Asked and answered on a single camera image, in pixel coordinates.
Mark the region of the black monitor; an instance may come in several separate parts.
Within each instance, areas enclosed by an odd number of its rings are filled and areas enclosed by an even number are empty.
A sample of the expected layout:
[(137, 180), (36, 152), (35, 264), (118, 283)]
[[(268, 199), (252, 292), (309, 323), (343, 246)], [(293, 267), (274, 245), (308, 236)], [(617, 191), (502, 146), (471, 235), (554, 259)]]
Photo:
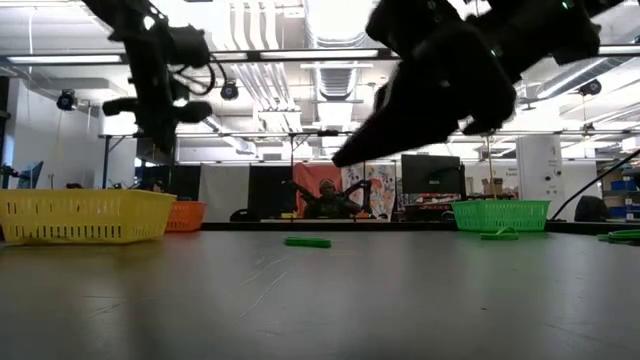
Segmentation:
[(402, 155), (402, 188), (407, 194), (461, 194), (464, 170), (459, 157)]

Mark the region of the black partition panel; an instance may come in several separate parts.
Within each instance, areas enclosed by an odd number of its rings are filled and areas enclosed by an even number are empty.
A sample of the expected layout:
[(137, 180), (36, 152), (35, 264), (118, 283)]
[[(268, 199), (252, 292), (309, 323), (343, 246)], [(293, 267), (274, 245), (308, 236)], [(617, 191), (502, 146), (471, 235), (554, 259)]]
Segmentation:
[(294, 209), (291, 168), (251, 166), (249, 168), (248, 209), (259, 219), (280, 218)]

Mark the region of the thick green rubber band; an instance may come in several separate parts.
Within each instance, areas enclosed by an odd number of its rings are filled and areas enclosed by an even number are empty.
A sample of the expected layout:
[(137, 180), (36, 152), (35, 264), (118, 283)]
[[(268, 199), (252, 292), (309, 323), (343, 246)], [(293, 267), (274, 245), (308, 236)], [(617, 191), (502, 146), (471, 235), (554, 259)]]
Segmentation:
[(513, 241), (519, 239), (519, 233), (513, 227), (502, 227), (494, 233), (481, 233), (485, 241)]

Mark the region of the person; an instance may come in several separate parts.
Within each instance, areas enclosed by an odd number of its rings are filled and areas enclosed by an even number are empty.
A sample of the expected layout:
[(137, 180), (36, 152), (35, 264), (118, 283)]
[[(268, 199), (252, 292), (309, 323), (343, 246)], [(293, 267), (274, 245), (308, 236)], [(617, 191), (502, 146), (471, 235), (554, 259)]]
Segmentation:
[(337, 192), (330, 179), (319, 183), (320, 197), (308, 203), (304, 210), (306, 219), (347, 219), (360, 212), (360, 206), (349, 199), (349, 196)]

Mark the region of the black background frame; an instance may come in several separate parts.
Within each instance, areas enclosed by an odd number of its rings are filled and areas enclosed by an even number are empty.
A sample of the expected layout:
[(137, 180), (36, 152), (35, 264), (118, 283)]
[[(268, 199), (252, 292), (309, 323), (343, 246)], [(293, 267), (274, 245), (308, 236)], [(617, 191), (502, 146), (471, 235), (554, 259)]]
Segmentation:
[[(288, 138), (291, 146), (291, 152), (294, 152), (294, 142), (296, 137), (339, 137), (350, 135), (350, 131), (315, 131), (315, 132), (199, 132), (199, 133), (178, 133), (174, 134), (171, 138), (171, 147), (169, 149), (160, 148), (161, 153), (169, 155), (169, 163), (171, 166), (175, 165), (177, 156), (177, 147), (179, 146), (180, 139), (263, 139), (263, 138)], [(102, 165), (102, 177), (100, 188), (107, 188), (108, 181), (108, 165), (109, 154), (115, 150), (119, 144), (126, 139), (146, 139), (144, 134), (99, 134), (99, 139), (103, 139), (104, 143), (104, 155)]]

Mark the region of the red cloth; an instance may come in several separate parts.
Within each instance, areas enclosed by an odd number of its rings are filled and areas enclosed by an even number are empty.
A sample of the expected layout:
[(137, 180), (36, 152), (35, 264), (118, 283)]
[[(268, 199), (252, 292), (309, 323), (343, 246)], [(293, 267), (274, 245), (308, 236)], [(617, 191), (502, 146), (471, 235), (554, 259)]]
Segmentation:
[[(343, 188), (341, 170), (328, 164), (294, 164), (293, 181), (311, 191), (316, 197), (320, 197), (319, 183), (323, 179), (330, 179), (337, 192)], [(299, 217), (304, 217), (304, 210), (307, 204), (302, 200), (301, 194), (296, 194), (296, 206)]]

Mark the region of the white flowered cloth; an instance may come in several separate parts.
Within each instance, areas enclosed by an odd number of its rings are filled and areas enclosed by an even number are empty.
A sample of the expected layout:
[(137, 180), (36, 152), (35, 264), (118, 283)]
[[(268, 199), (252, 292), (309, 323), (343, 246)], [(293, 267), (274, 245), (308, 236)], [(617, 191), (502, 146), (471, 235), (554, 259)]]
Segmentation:
[(396, 199), (396, 168), (391, 163), (360, 163), (341, 169), (342, 185), (349, 188), (361, 180), (372, 184), (369, 205), (378, 219), (390, 220)]

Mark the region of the blue storage bins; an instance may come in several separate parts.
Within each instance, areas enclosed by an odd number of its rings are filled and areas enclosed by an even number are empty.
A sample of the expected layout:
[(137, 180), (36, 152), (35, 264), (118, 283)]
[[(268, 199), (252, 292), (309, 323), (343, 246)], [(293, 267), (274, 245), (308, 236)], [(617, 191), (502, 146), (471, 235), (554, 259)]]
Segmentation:
[(612, 219), (640, 221), (640, 168), (616, 170), (607, 175), (602, 195)]

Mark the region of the white partition panel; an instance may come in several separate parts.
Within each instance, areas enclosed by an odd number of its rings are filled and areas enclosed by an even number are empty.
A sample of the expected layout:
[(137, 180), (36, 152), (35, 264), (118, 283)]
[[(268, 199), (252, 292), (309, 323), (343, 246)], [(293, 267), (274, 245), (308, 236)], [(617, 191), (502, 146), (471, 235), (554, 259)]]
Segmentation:
[(199, 196), (206, 204), (205, 223), (228, 222), (231, 215), (248, 205), (249, 167), (200, 167)]

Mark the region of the yellow plastic basket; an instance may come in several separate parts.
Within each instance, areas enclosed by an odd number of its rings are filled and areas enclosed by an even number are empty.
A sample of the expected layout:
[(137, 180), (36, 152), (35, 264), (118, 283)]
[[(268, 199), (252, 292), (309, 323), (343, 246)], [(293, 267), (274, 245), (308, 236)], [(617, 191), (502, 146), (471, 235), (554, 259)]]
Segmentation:
[(127, 244), (164, 235), (175, 197), (143, 190), (0, 191), (9, 245)]

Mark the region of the black office chair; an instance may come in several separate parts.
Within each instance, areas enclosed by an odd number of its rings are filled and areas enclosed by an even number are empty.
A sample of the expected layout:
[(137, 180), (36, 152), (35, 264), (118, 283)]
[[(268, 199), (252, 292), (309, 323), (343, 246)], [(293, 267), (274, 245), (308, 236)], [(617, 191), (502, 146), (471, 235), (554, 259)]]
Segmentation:
[(608, 218), (608, 208), (601, 198), (585, 195), (578, 201), (574, 214), (576, 222), (605, 222)]

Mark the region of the orange plastic basket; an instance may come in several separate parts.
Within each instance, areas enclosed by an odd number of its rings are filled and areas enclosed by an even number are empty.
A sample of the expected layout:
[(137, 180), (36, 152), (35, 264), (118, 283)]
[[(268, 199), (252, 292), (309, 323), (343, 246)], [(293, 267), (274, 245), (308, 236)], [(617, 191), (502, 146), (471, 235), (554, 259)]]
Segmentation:
[(206, 204), (199, 201), (175, 201), (165, 228), (170, 232), (199, 231), (203, 223)]

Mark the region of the green plastic basket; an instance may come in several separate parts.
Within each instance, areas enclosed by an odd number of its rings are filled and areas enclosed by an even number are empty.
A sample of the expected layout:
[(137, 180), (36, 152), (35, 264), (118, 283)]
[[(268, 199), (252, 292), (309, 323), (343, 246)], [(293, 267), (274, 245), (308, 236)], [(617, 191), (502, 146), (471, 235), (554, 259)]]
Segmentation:
[(517, 232), (544, 230), (547, 200), (473, 200), (451, 204), (459, 230), (496, 232), (511, 227)]

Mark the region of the ceiling light strip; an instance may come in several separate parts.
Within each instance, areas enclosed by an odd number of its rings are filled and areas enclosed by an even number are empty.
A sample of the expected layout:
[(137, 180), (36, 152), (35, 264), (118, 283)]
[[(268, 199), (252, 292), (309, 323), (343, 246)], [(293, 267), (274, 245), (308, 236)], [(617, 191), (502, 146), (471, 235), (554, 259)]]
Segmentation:
[(602, 45), (599, 54), (609, 56), (640, 56), (640, 44)]
[(292, 60), (299, 59), (352, 59), (352, 58), (375, 58), (378, 56), (377, 49), (347, 49), (347, 50), (322, 50), (305, 49), (293, 51), (263, 51), (260, 58), (264, 60)]
[(51, 55), (51, 56), (5, 56), (4, 60), (14, 64), (100, 64), (121, 63), (119, 55)]

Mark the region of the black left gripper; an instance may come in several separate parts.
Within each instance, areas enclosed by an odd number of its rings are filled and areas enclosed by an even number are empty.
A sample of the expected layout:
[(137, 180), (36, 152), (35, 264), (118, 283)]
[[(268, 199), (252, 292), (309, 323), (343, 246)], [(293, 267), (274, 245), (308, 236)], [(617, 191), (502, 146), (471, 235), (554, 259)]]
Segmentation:
[(174, 105), (173, 78), (157, 42), (125, 39), (124, 47), (136, 96), (106, 101), (102, 110), (106, 116), (130, 112), (139, 123), (163, 123), (156, 127), (155, 144), (147, 131), (137, 128), (137, 152), (152, 153), (156, 145), (162, 152), (169, 153), (175, 145), (174, 123), (200, 122), (212, 115), (212, 107), (203, 101)]

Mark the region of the black aluminium table frame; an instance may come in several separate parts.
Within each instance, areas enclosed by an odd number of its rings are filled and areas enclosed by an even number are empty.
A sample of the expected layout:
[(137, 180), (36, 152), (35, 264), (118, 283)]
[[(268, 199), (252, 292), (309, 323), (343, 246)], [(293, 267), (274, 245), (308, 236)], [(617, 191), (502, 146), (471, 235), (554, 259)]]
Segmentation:
[[(381, 222), (381, 221), (268, 221), (203, 223), (202, 231), (278, 231), (278, 232), (409, 232), (409, 231), (458, 231), (452, 222)], [(548, 222), (544, 230), (552, 233), (596, 235), (613, 231), (640, 230), (640, 223), (589, 223)]]

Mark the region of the thin wooden stick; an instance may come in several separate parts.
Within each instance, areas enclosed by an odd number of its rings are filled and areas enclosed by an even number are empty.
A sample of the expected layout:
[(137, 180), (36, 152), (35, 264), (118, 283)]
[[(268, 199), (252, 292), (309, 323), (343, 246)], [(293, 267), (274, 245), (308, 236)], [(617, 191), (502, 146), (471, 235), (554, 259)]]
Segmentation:
[(491, 188), (491, 195), (493, 196), (493, 199), (497, 200), (497, 191), (496, 191), (496, 185), (494, 180), (494, 169), (493, 169), (493, 160), (492, 160), (492, 152), (491, 152), (491, 139), (492, 139), (492, 134), (489, 133), (486, 136), (487, 161), (489, 165), (489, 186)]

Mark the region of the white pillar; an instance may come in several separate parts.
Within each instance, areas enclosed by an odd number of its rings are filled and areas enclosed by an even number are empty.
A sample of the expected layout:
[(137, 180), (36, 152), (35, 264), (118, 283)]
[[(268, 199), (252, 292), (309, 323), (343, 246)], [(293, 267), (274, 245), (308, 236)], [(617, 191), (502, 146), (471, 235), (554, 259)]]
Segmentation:
[(558, 135), (528, 135), (516, 140), (519, 198), (549, 201), (547, 218), (565, 201), (561, 150)]

